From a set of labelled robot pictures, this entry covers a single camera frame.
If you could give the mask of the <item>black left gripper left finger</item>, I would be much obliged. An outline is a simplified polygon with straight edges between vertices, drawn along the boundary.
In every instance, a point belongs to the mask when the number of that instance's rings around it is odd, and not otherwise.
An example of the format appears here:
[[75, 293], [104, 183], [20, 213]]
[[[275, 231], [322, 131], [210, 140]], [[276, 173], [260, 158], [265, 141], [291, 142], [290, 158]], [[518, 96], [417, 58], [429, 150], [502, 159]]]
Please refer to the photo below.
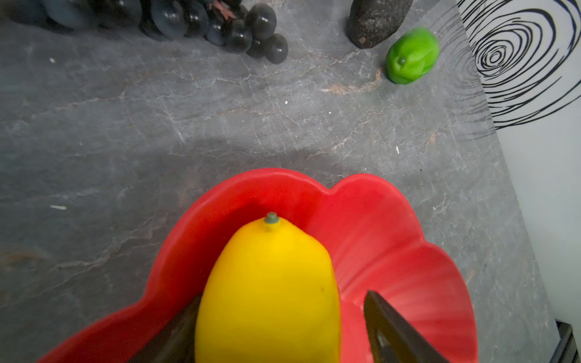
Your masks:
[[199, 293], [129, 362], [195, 362], [195, 330], [201, 297]]

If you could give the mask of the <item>dark wrinkled avocado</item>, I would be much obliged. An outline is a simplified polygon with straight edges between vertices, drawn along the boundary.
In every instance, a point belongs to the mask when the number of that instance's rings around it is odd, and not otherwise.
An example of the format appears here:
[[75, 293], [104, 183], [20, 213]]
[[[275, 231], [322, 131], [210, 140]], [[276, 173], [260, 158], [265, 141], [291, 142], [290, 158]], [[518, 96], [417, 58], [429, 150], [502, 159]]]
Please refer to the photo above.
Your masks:
[[354, 0], [346, 34], [358, 48], [374, 48], [401, 27], [413, 0]]

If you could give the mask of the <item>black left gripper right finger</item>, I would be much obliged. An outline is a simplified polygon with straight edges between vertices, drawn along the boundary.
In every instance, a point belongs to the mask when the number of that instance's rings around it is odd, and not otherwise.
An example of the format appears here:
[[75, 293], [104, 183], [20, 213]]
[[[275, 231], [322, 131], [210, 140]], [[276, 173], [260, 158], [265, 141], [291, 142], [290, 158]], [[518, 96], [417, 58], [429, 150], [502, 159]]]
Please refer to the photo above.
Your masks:
[[449, 362], [380, 293], [373, 290], [367, 292], [364, 316], [375, 363]]

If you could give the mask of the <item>large yellow lemon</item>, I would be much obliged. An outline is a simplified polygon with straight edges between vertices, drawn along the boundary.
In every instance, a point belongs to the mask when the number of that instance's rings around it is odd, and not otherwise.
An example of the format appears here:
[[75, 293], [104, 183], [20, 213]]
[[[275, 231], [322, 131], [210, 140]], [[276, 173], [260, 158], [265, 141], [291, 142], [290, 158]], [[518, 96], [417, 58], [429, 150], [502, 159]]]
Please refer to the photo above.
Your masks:
[[216, 260], [195, 328], [197, 362], [338, 362], [340, 295], [325, 247], [269, 213]]

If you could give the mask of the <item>red flower shaped bowl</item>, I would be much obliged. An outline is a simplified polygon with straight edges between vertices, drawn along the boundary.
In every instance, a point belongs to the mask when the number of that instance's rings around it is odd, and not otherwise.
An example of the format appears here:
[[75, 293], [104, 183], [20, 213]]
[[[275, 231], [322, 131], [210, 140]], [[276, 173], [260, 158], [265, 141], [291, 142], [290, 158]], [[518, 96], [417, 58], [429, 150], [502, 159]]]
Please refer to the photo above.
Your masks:
[[452, 258], [425, 240], [404, 195], [370, 174], [327, 188], [299, 172], [256, 169], [200, 197], [171, 230], [139, 302], [85, 328], [44, 362], [127, 362], [199, 294], [228, 240], [243, 225], [278, 213], [328, 250], [341, 298], [344, 362], [370, 362], [363, 314], [380, 293], [451, 362], [478, 360], [474, 309]]

